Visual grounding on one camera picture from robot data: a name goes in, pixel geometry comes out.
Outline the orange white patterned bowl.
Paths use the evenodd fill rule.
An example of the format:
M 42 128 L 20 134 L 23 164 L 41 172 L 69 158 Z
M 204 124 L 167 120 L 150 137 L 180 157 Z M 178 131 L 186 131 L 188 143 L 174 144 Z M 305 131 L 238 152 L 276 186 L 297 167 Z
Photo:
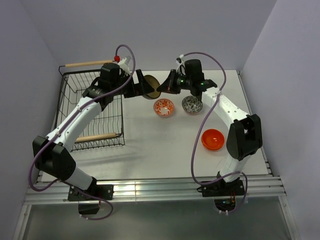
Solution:
M 174 113 L 175 105 L 171 100 L 161 98 L 153 104 L 153 110 L 157 116 L 167 118 Z

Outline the black floral patterned bowl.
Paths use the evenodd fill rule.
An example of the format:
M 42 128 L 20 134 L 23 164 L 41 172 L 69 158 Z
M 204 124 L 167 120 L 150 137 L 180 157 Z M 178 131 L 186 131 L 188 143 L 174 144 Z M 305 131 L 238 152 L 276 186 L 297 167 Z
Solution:
M 181 106 L 188 114 L 198 114 L 203 109 L 203 103 L 193 95 L 183 98 Z

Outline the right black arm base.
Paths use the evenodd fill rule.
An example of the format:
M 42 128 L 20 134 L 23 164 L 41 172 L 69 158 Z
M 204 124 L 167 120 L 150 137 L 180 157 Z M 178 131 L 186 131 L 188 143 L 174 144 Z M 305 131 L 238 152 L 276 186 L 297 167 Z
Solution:
M 212 184 L 201 185 L 196 190 L 204 198 L 223 197 L 222 199 L 214 200 L 215 207 L 222 212 L 234 210 L 237 206 L 236 197 L 244 196 L 246 193 L 245 186 L 240 178 L 232 182 L 219 180 Z

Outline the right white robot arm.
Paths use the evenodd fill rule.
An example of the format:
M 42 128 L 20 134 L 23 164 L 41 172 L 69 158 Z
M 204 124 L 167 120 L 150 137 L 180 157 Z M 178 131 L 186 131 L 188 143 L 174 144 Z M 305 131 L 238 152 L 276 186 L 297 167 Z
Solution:
M 205 116 L 216 113 L 228 128 L 226 140 L 227 158 L 218 172 L 217 191 L 222 195 L 229 194 L 236 179 L 243 173 L 248 159 L 263 145 L 262 124 L 257 114 L 249 114 L 236 106 L 222 93 L 211 79 L 206 79 L 199 59 L 184 61 L 177 59 L 177 69 L 169 72 L 165 81 L 157 88 L 158 92 L 180 94 L 181 90 L 189 90 L 199 101 L 209 107 Z

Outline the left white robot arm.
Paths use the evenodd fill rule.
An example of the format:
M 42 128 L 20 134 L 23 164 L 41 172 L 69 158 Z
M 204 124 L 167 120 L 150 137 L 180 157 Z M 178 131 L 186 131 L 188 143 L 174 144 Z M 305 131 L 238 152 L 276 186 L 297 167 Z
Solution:
M 105 63 L 97 76 L 64 121 L 46 137 L 33 142 L 33 164 L 57 180 L 79 189 L 79 194 L 91 200 L 98 193 L 97 180 L 83 172 L 70 154 L 77 138 L 86 126 L 112 103 L 115 96 L 133 98 L 154 92 L 140 69 L 126 71 L 116 63 Z

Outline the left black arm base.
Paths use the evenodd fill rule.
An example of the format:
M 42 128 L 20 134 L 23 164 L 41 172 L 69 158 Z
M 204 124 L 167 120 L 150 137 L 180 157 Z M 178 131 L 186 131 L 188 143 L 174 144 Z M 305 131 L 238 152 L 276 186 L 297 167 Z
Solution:
M 69 188 L 68 202 L 78 202 L 78 213 L 81 216 L 91 217 L 96 215 L 102 204 L 110 206 L 110 216 L 114 210 L 110 200 L 113 199 L 114 186 L 112 184 L 98 184 L 88 190 L 79 190 L 75 186 Z

